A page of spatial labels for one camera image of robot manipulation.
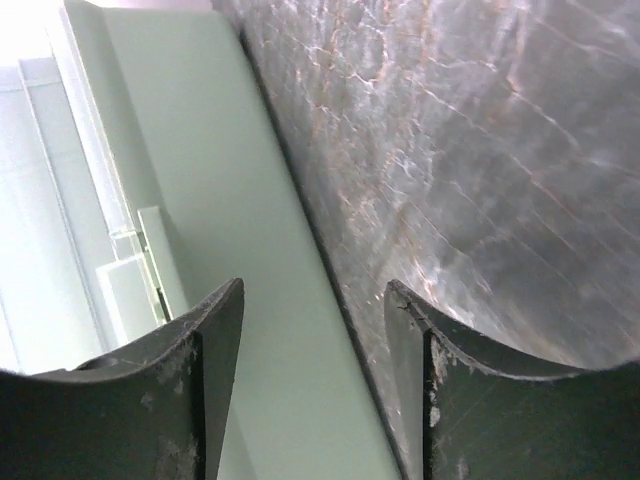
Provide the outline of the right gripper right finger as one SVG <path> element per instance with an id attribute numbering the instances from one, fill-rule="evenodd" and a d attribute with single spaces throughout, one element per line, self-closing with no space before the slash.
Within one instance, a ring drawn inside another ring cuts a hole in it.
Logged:
<path id="1" fill-rule="evenodd" d="M 384 325 L 406 479 L 635 479 L 639 363 L 581 369 L 511 348 L 403 283 Z"/>

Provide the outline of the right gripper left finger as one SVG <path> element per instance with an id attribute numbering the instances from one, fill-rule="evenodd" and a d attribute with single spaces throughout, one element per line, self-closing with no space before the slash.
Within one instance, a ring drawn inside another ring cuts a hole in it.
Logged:
<path id="1" fill-rule="evenodd" d="M 214 479 L 244 316 L 235 278 L 73 370 L 1 375 L 5 479 Z"/>

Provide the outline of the green clear-lid toolbox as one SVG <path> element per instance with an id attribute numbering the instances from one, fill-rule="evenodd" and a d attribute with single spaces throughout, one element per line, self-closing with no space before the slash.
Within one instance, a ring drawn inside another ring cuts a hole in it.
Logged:
<path id="1" fill-rule="evenodd" d="M 47 44 L 11 53 L 41 18 Z M 1 15 L 3 372 L 73 370 L 226 282 L 244 316 L 214 479 L 396 479 L 250 64 L 216 11 Z"/>

